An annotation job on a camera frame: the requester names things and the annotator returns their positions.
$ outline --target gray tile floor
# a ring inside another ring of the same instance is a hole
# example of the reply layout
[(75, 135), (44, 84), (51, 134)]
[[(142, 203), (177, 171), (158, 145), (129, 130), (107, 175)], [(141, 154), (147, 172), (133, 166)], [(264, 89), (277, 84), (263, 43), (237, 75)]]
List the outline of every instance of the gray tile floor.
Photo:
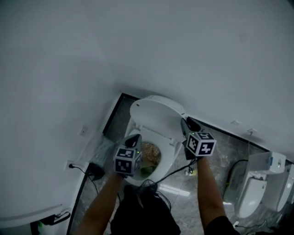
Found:
[[(103, 163), (103, 169), (105, 170), (106, 175), (101, 180), (95, 182), (98, 191), (103, 187), (112, 171), (112, 157), (115, 143), (117, 143), (124, 136), (126, 126), (130, 119), (129, 109), (132, 103), (132, 99), (123, 99), (105, 137), (103, 137), (103, 139), (97, 145), (99, 147), (96, 151), (103, 149), (103, 153), (107, 154), (106, 161)], [(237, 160), (248, 159), (248, 151), (250, 151), (250, 154), (253, 154), (263, 152), (263, 150), (254, 146), (249, 147), (247, 143), (218, 132), (214, 129), (210, 129), (205, 126), (203, 126), (203, 128), (205, 128), (205, 131), (212, 133), (217, 139), (216, 149), (213, 156), (209, 157), (209, 162), (215, 180), (221, 193), (223, 194), (226, 186), (226, 179), (232, 165)], [(100, 163), (99, 159), (97, 159), (97, 156), (99, 156), (99, 154), (96, 154), (96, 157), (93, 157), (93, 161)], [(185, 159), (185, 154), (182, 149), (175, 162), (171, 166), (169, 173), (187, 164), (188, 161)], [(171, 193), (166, 191), (166, 189), (170, 187), (176, 188), (180, 190), (180, 192), (175, 193), (173, 191)], [(194, 176), (189, 176), (185, 174), (185, 170), (171, 175), (162, 181), (159, 185), (159, 191), (161, 191), (171, 202), (171, 213), (179, 225), (181, 234), (183, 235), (204, 234), (198, 210), (197, 187), (197, 174)], [(76, 213), (74, 214), (73, 224), (70, 230), (71, 234), (76, 230), (86, 209), (89, 207), (95, 197), (95, 188), (92, 183), (87, 180), (78, 202)], [(251, 216), (248, 218), (239, 219), (235, 215), (233, 206), (225, 205), (225, 211), (229, 220), (232, 223), (238, 220), (240, 222), (239, 225), (245, 227), (262, 224), (265, 219), (267, 219), (269, 227), (277, 227), (278, 220), (280, 219), (281, 215), (290, 213), (292, 209), (293, 206), (287, 203), (284, 208), (279, 213), (277, 213), (265, 208), (262, 204), (260, 204), (257, 210)], [(254, 227), (252, 229), (237, 228), (237, 230), (242, 235), (253, 231), (271, 232), (271, 230), (267, 228), (266, 223), (260, 227)], [(109, 225), (107, 226), (105, 234), (111, 234)]]

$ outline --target person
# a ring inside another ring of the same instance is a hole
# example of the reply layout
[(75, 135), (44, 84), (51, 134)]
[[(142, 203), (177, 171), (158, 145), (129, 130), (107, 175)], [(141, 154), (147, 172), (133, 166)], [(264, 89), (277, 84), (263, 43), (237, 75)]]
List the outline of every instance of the person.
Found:
[[(206, 157), (197, 161), (198, 204), (205, 235), (238, 235), (228, 220), (220, 191)], [(75, 235), (102, 235), (113, 213), (117, 193), (124, 178), (112, 174), (85, 213)], [(181, 233), (166, 203), (156, 194), (157, 185), (149, 186), (141, 194), (141, 204), (131, 186), (124, 188), (124, 199), (111, 222), (112, 235), (147, 235)]]

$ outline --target toilet lid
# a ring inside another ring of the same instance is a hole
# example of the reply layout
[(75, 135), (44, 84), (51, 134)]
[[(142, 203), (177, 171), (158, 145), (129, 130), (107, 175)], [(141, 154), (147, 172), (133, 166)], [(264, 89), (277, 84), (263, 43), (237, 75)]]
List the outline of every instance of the toilet lid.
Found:
[(131, 118), (136, 124), (176, 141), (184, 140), (181, 130), (184, 114), (180, 104), (156, 95), (137, 100), (130, 107)]

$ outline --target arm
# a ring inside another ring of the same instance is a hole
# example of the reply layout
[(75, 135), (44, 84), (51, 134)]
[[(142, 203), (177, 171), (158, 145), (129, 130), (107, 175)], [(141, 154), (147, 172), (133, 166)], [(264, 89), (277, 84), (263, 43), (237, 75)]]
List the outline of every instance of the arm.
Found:
[(225, 216), (221, 193), (206, 157), (198, 161), (198, 203), (203, 229), (219, 216)]
[(123, 178), (112, 174), (90, 205), (75, 235), (102, 235), (113, 213)]

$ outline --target white wall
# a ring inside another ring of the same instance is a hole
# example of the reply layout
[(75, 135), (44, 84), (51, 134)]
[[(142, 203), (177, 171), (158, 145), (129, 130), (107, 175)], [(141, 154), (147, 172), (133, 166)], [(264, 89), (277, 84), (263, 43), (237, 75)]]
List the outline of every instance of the white wall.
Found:
[[(294, 160), (294, 9), (286, 0), (83, 0), (118, 86)], [(233, 120), (243, 124), (234, 127)]]
[(82, 9), (1, 2), (0, 219), (71, 206), (83, 174), (65, 162), (81, 157), (117, 94)]

